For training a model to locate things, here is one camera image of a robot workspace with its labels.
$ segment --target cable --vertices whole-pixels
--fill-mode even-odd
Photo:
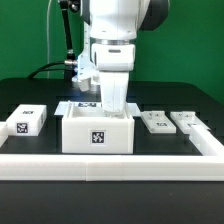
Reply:
[[[29,74],[27,76],[28,79],[32,79],[37,73],[41,72],[41,71],[47,71],[46,68],[55,66],[55,65],[64,65],[64,61],[58,61],[58,62],[52,62],[49,64],[46,64],[40,68],[38,68],[36,71],[32,72],[31,74]]]
[[[27,78],[32,79],[32,78],[34,78],[34,76],[36,76],[40,72],[55,72],[55,71],[69,71],[70,72],[70,71],[73,71],[73,70],[72,69],[62,69],[62,68],[51,68],[51,69],[37,70],[37,71],[31,73],[32,77],[27,77]]]
[[[51,57],[51,45],[50,45],[50,14],[51,14],[51,5],[52,0],[49,0],[48,2],[48,8],[47,8],[47,63],[50,63],[50,57]]]

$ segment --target small white block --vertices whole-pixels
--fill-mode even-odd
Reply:
[[[189,139],[203,156],[224,156],[224,146],[201,125],[191,126]]]
[[[4,144],[8,138],[8,129],[6,122],[0,122],[0,147]]]
[[[6,121],[8,134],[38,136],[46,118],[46,105],[21,104]]]
[[[193,111],[171,112],[170,117],[184,134],[190,134],[191,125],[194,124],[201,125],[207,130],[210,129],[195,115],[195,112]]]
[[[166,117],[164,111],[144,111],[141,116],[150,133],[176,133],[176,127]]]

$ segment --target white block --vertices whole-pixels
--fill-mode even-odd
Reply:
[[[8,138],[8,129],[6,122],[0,122],[0,147],[4,144]]]
[[[38,136],[46,117],[46,105],[21,104],[6,121],[8,134],[15,136]]]
[[[106,117],[101,107],[70,103],[62,119],[63,153],[133,153],[134,119],[129,108],[118,117]]]
[[[86,157],[1,155],[0,180],[86,180]]]
[[[141,116],[150,133],[176,133],[176,127],[164,111],[144,111]]]
[[[201,125],[191,126],[189,139],[203,156],[224,156],[224,146]]]
[[[194,111],[171,112],[170,117],[184,134],[190,134],[191,125],[194,124],[201,125],[208,130],[210,129],[195,115]]]

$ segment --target black table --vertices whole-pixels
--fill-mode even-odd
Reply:
[[[46,104],[48,118],[38,137],[9,137],[2,154],[61,154],[59,101],[100,101],[99,93],[81,93],[62,80],[0,81],[0,120],[19,104]],[[195,111],[224,144],[224,107],[193,85],[130,82],[128,102],[141,111]],[[135,119],[134,154],[196,155],[178,129],[151,135]],[[1,181],[1,223],[223,223],[223,182],[50,182]]]

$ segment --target white border frame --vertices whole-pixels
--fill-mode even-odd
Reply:
[[[0,180],[224,181],[224,157],[2,154]]]

